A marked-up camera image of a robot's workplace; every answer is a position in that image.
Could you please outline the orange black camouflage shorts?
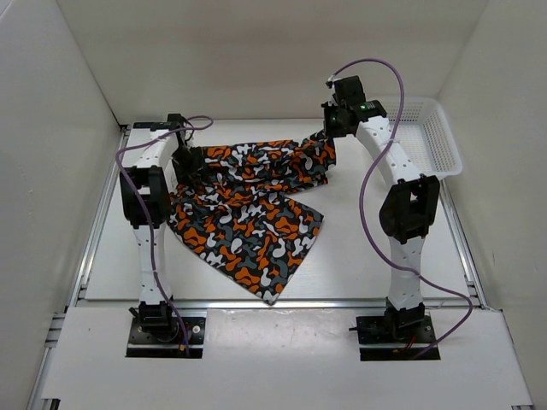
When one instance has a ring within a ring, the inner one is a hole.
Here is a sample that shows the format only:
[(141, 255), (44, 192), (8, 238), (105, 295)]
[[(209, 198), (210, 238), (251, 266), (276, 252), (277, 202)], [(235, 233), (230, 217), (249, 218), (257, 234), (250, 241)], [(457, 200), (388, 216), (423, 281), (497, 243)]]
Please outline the orange black camouflage shorts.
[(292, 199), (328, 182), (332, 138), (203, 147), (205, 168), (171, 195), (168, 226), (200, 259), (269, 305), (302, 265), (323, 214)]

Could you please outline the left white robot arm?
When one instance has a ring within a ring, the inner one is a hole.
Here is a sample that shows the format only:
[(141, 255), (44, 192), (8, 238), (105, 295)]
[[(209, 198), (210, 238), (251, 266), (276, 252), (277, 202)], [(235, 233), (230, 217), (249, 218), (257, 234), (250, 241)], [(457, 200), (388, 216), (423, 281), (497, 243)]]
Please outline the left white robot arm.
[(126, 146), (115, 154), (122, 210), (138, 246), (139, 303), (147, 307), (166, 305), (173, 297), (164, 252), (171, 215), (170, 195), (203, 167), (203, 155), (193, 147), (193, 133), (211, 125), (212, 120), (207, 116), (186, 118), (182, 114), (169, 114), (163, 122), (144, 126), (148, 131), (144, 143)]

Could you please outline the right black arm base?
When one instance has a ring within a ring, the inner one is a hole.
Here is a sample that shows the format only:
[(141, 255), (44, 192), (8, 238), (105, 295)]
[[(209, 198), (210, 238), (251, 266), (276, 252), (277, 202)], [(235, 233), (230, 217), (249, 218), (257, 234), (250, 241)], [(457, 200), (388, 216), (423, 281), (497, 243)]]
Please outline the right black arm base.
[(432, 319), (420, 302), (401, 310), (386, 302), (382, 315), (356, 317), (349, 328), (357, 334), (360, 361), (440, 360)]

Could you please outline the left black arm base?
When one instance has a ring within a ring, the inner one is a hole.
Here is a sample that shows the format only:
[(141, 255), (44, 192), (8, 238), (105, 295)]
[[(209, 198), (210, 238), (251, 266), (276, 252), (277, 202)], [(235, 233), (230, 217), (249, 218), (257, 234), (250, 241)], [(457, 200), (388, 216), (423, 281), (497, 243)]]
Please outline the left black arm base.
[(126, 357), (149, 359), (201, 359), (206, 333), (205, 316), (192, 313), (178, 319), (166, 303), (130, 307)]

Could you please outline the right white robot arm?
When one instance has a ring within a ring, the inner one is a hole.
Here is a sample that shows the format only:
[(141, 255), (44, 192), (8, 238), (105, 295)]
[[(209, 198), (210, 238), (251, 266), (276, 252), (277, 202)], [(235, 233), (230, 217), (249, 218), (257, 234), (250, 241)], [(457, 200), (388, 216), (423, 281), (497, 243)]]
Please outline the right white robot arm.
[(322, 105), (325, 135), (356, 137), (373, 157), (367, 176), (379, 170), (389, 188), (379, 210), (379, 223), (390, 244), (385, 261), (391, 267), (384, 331), (391, 340), (401, 342), (425, 317), (420, 285), (421, 252), (435, 220), (440, 183), (436, 176), (425, 175), (396, 140), (402, 103), (396, 120), (390, 122), (378, 100), (366, 99), (357, 76), (331, 77), (326, 86), (333, 94)]

